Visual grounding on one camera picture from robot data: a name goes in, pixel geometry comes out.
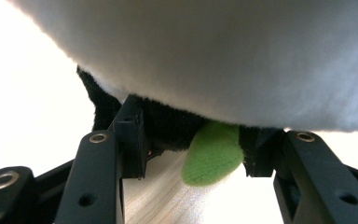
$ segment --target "white fuzzy object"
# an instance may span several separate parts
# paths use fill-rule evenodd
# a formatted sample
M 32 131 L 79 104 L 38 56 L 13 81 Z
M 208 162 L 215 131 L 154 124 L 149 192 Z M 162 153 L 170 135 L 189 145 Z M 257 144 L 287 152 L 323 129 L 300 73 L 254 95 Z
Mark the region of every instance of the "white fuzzy object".
M 358 1 L 8 2 L 113 95 L 251 126 L 358 131 Z

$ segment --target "round hole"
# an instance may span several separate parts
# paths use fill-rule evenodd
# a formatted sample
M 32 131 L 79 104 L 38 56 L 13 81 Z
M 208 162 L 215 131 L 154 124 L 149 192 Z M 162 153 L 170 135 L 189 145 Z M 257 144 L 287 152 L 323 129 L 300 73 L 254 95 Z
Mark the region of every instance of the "round hole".
M 97 201 L 97 197 L 95 195 L 86 193 L 80 197 L 79 204 L 80 206 L 87 207 L 93 205 L 95 201 Z
M 358 204 L 357 198 L 348 192 L 339 191 L 336 193 L 336 195 L 344 203 L 348 203 L 348 204 L 352 204 L 352 205 Z
M 7 171 L 0 175 L 0 189 L 5 189 L 16 183 L 20 175 L 14 171 Z
M 296 137 L 303 142 L 313 142 L 315 138 L 308 133 L 298 133 Z
M 96 133 L 89 138 L 89 140 L 92 143 L 101 143 L 101 142 L 106 141 L 106 139 L 107 139 L 107 134 L 105 134 L 105 133 Z

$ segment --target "black fuzzy object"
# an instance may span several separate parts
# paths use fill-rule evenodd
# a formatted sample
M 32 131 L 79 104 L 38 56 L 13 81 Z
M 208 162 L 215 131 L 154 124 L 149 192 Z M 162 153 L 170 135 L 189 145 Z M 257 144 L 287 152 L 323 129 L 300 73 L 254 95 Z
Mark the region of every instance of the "black fuzzy object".
M 106 130 L 115 118 L 121 104 L 96 83 L 92 75 L 78 66 L 89 98 L 95 105 L 93 131 Z M 190 143 L 206 119 L 195 114 L 171 108 L 159 102 L 138 97 L 145 118 L 145 133 L 152 143 L 153 153 L 166 149 L 177 151 L 188 149 Z

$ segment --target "green object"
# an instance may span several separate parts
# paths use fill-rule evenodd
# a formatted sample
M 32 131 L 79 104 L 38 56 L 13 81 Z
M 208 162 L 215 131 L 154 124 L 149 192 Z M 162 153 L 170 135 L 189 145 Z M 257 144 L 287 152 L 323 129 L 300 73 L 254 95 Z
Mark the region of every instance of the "green object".
M 239 126 L 209 122 L 194 136 L 187 152 L 182 178 L 194 187 L 211 185 L 231 174 L 243 162 Z

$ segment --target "metal screw head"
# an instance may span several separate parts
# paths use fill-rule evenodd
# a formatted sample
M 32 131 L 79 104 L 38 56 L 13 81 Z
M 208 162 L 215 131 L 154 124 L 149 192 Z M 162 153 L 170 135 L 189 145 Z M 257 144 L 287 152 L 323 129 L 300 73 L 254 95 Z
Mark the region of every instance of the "metal screw head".
M 0 174 L 0 189 L 5 189 L 10 185 L 16 183 L 19 177 L 20 175 L 14 171 L 7 171 Z
M 89 138 L 92 143 L 101 143 L 106 141 L 108 135 L 106 133 L 96 133 Z
M 303 141 L 303 142 L 313 142 L 315 138 L 310 135 L 309 133 L 297 133 L 296 138 Z

